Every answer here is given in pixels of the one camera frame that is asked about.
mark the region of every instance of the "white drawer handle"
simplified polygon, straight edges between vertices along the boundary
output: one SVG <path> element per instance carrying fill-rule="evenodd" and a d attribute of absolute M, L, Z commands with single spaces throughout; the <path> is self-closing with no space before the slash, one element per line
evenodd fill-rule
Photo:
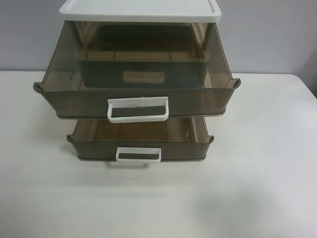
<path fill-rule="evenodd" d="M 143 159 L 152 155 L 154 155 L 153 158 Z M 155 164 L 160 162 L 160 158 L 160 148 L 118 147 L 115 155 L 117 162 L 123 163 Z"/>
<path fill-rule="evenodd" d="M 164 115 L 153 116 L 135 116 L 135 117 L 112 117 L 113 108 L 139 108 L 139 107 L 156 107 L 165 106 Z M 111 123 L 127 123 L 127 122 L 146 122 L 146 121 L 164 121 L 169 116 L 168 97 L 152 97 L 152 98 L 119 98 L 108 99 L 107 117 Z"/>

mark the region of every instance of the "white table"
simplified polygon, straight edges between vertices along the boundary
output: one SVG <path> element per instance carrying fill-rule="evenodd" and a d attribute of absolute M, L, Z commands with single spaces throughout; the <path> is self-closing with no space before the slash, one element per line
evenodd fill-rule
<path fill-rule="evenodd" d="M 236 74 L 199 163 L 82 162 L 32 89 L 0 73 L 1 238 L 317 237 L 317 100 L 292 75 Z"/>

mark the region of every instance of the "plastic drawer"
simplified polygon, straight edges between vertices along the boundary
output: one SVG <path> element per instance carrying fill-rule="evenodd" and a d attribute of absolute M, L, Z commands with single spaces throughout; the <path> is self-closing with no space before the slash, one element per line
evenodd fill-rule
<path fill-rule="evenodd" d="M 36 92 L 60 118 L 107 118 L 109 99 L 167 97 L 169 117 L 218 116 L 234 90 L 214 23 L 66 21 Z M 164 115 L 131 105 L 115 117 Z"/>
<path fill-rule="evenodd" d="M 67 140 L 81 160 L 153 163 L 203 160 L 213 136 L 200 117 L 117 124 L 81 119 Z"/>

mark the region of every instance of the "white plastic top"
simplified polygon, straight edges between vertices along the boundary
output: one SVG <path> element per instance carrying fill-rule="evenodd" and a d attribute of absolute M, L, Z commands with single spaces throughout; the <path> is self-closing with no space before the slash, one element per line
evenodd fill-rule
<path fill-rule="evenodd" d="M 218 22 L 215 0 L 67 0 L 60 8 L 69 21 Z"/>

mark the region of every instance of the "gray wall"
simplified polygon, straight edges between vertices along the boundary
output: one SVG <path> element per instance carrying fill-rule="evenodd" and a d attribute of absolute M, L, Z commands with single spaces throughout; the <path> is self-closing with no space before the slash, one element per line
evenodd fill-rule
<path fill-rule="evenodd" d="M 62 28 L 58 9 L 64 1 L 1 0 L 0 69 L 47 68 Z M 217 2 L 232 72 L 299 74 L 317 48 L 317 0 Z"/>

